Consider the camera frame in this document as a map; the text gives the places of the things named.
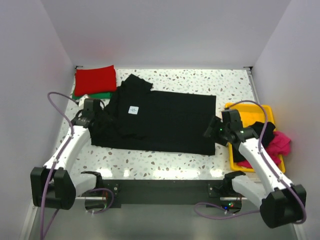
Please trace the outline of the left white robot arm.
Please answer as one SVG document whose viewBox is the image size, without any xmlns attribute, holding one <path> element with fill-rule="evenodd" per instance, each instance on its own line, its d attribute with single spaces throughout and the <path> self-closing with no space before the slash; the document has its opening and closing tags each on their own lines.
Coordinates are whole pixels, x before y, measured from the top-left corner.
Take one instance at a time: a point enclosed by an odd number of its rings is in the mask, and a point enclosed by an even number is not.
<svg viewBox="0 0 320 240">
<path fill-rule="evenodd" d="M 76 158 L 91 137 L 89 128 L 101 112 L 100 100 L 85 99 L 57 151 L 44 166 L 33 168 L 30 182 L 36 207 L 69 210 L 76 197 L 102 186 L 102 175 L 96 171 L 83 171 L 75 177 L 70 176 Z"/>
</svg>

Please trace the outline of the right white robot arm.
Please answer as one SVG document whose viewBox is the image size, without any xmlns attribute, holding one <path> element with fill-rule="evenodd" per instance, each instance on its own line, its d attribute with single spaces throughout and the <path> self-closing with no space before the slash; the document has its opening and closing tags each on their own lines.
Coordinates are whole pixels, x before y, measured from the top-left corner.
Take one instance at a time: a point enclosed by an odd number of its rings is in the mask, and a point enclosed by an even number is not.
<svg viewBox="0 0 320 240">
<path fill-rule="evenodd" d="M 204 136 L 222 146 L 231 144 L 250 163 L 261 185 L 242 171 L 226 175 L 226 185 L 251 201 L 269 228 L 306 221 L 305 188 L 282 173 L 263 148 L 262 137 L 251 127 L 243 126 L 238 110 L 226 109 L 222 117 L 213 116 Z"/>
</svg>

